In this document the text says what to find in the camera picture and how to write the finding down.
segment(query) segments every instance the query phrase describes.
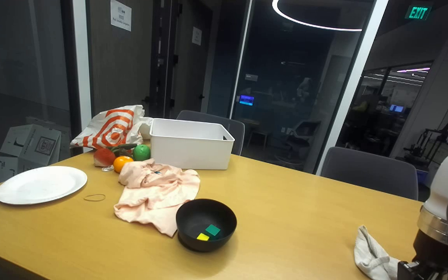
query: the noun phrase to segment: exit sign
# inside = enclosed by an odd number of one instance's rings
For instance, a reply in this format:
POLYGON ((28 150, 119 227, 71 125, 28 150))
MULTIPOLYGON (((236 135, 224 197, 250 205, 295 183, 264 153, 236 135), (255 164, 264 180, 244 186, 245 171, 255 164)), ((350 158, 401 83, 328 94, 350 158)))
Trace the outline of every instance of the exit sign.
POLYGON ((431 4, 412 4, 407 9, 407 20, 426 20, 431 10, 431 4))

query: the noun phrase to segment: black chair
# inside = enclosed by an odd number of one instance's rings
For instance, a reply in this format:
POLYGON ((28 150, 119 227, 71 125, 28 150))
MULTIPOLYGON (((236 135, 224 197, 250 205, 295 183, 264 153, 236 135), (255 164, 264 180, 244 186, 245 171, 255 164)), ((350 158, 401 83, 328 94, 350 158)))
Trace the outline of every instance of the black chair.
POLYGON ((320 175, 418 199, 415 166, 392 157, 333 146, 326 152, 320 175))
POLYGON ((235 136, 231 152, 233 153, 242 152, 244 132, 245 132, 244 122, 238 119, 224 118, 221 115, 211 115, 211 113, 196 111, 196 110, 180 110, 177 118, 191 119, 191 121, 221 122, 230 132, 230 135, 235 136))

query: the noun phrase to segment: yellow object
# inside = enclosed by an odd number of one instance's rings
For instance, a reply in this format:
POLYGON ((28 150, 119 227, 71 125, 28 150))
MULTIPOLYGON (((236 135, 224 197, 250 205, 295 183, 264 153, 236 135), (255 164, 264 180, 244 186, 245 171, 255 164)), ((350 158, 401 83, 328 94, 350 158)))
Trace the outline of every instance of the yellow object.
POLYGON ((121 167, 123 167, 127 161, 133 161, 133 158, 132 158, 132 157, 127 157, 127 155, 118 155, 118 157, 115 157, 115 160, 113 160, 113 171, 115 171, 115 172, 119 172, 121 167))
POLYGON ((230 157, 225 171, 199 169, 205 188, 197 197, 221 200, 238 217, 228 242, 202 256, 179 245, 177 237, 119 220, 112 208, 123 192, 118 175, 95 167, 91 153, 57 164, 82 169, 88 175, 84 188, 42 205, 0 203, 0 259, 14 262, 18 272, 26 269, 57 280, 140 275, 361 280, 365 275, 353 262, 361 225, 392 256, 415 255, 412 242, 421 202, 297 169, 239 155, 230 157), (96 192, 104 199, 84 200, 96 192))
POLYGON ((210 239, 210 236, 208 236, 208 234, 205 234, 205 233, 199 233, 199 234, 196 236, 196 239, 199 239, 199 241, 208 241, 208 239, 210 239))

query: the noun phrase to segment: crumpled cloth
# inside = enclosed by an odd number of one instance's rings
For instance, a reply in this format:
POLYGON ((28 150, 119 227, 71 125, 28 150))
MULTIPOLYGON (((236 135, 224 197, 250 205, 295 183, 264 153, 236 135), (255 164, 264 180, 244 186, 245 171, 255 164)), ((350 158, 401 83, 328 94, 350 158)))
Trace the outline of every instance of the crumpled cloth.
POLYGON ((157 164, 154 160, 129 161, 118 181, 124 189, 113 205, 119 219, 152 223, 160 233, 174 236, 177 208, 196 197, 200 178, 194 169, 157 164))
POLYGON ((371 280, 396 280, 398 261, 390 256, 381 244, 367 231, 359 227, 354 239, 354 264, 371 280))

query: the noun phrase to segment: white plate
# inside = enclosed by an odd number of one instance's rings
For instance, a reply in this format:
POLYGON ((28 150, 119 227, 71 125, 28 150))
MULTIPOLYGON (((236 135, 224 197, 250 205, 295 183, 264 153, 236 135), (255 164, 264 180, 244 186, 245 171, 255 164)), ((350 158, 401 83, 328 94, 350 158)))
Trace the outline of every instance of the white plate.
POLYGON ((0 202, 42 203, 68 195, 84 186, 87 174, 70 166, 43 166, 20 172, 0 185, 0 202))

